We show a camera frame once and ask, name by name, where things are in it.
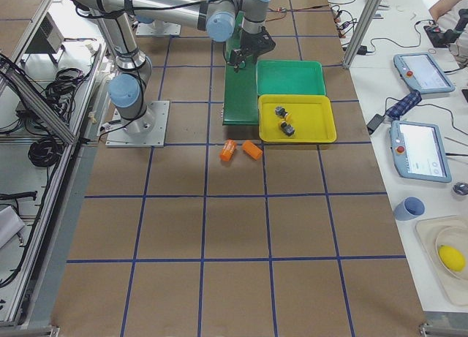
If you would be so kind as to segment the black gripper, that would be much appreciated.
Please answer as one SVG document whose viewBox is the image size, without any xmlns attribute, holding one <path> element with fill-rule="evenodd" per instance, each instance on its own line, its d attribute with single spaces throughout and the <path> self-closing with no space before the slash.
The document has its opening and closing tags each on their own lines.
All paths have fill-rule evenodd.
<svg viewBox="0 0 468 337">
<path fill-rule="evenodd" d="M 273 51 L 275 42 L 268 33 L 265 26 L 260 27 L 256 34 L 250 34 L 242 29 L 240 37 L 240 49 L 232 49 L 230 52 L 230 66 L 234 72 L 238 72 L 244 65 L 244 58 L 253 56 L 257 59 L 259 56 Z"/>
</svg>

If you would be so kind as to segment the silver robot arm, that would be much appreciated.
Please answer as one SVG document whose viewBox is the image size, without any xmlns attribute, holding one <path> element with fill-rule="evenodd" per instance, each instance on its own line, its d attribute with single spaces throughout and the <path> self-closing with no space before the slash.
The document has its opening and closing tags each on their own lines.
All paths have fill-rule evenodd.
<svg viewBox="0 0 468 337">
<path fill-rule="evenodd" d="M 276 43 L 265 28 L 270 0 L 70 0 L 79 16 L 96 20 L 112 47 L 119 74 L 109 85 L 111 102 L 127 136 L 147 134 L 156 116 L 144 93 L 151 77 L 148 57 L 138 47 L 130 19 L 146 25 L 176 24 L 204 31 L 215 42 L 240 32 L 240 45 L 227 63 L 239 67 L 247 58 L 271 52 Z"/>
</svg>

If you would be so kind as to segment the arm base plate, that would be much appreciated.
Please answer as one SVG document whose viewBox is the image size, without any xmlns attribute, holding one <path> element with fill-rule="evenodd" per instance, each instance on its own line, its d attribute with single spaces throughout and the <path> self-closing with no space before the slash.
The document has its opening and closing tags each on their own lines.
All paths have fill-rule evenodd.
<svg viewBox="0 0 468 337">
<path fill-rule="evenodd" d="M 127 121 L 120 122 L 121 116 L 115 108 L 113 118 L 118 123 L 110 128 L 105 145 L 109 148 L 163 147 L 169 110 L 169 101 L 151 101 L 142 118 L 123 128 Z"/>
<path fill-rule="evenodd" d="M 180 33 L 180 25 L 160 20 L 152 23 L 139 22 L 136 29 L 137 37 L 178 37 Z"/>
</svg>

